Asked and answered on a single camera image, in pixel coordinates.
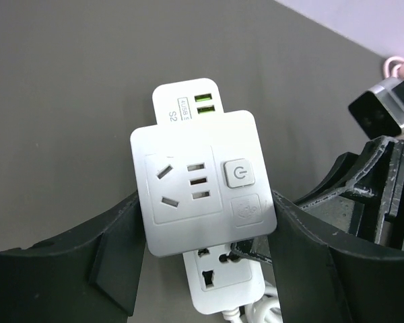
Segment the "power cord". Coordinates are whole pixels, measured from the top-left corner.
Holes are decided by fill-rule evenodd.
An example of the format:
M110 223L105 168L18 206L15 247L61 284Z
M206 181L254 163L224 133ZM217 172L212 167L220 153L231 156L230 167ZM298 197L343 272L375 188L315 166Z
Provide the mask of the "power cord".
M231 323L283 323L277 288L265 281L263 297L255 303L245 305L245 321L239 308L223 311L223 318Z
M383 64L383 76L385 79L388 77L404 79L404 57L389 57Z

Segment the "power strip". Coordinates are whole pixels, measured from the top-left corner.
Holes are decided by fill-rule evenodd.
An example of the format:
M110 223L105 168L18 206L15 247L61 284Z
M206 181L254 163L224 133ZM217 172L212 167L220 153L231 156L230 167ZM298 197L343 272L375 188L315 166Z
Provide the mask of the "power strip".
M218 86L210 79L161 85L153 93L153 104L158 124L224 113ZM223 244L183 254L192 303L202 314L233 310L263 296L261 264L233 257L230 251L230 244Z
M211 79L192 79L158 86L153 92L157 124L195 120L223 113L217 84Z

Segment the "usb port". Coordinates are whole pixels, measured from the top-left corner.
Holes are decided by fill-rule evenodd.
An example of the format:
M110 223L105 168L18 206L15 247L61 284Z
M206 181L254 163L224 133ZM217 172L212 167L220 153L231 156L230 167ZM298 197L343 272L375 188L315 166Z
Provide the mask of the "usb port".
M215 111L214 106L202 106L197 109L198 114L206 113L206 112L214 112L214 111Z
M195 96L196 102L208 101L208 100L212 100L212 99L213 99L213 96L211 95L211 93L201 94L200 96Z

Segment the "gray wall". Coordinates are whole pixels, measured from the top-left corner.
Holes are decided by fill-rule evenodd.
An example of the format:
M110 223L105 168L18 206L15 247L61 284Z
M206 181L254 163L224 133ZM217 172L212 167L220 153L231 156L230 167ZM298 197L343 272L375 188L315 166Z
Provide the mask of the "gray wall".
M404 56L404 0L277 0L277 2L379 55Z
M296 198L363 147L347 105L380 62L269 0L2 0L0 250L133 192L129 135L155 123L151 93L172 81L210 77L225 111L250 110L271 186ZM195 313L183 270L179 256L146 254L130 322L221 322Z

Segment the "icon on power strip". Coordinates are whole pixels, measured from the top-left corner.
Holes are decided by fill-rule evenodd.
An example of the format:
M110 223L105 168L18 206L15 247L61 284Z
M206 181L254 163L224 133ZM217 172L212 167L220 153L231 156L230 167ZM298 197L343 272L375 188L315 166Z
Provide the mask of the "icon on power strip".
M238 188L255 183L255 175L251 163L247 159L227 161L224 164L224 172L229 188Z

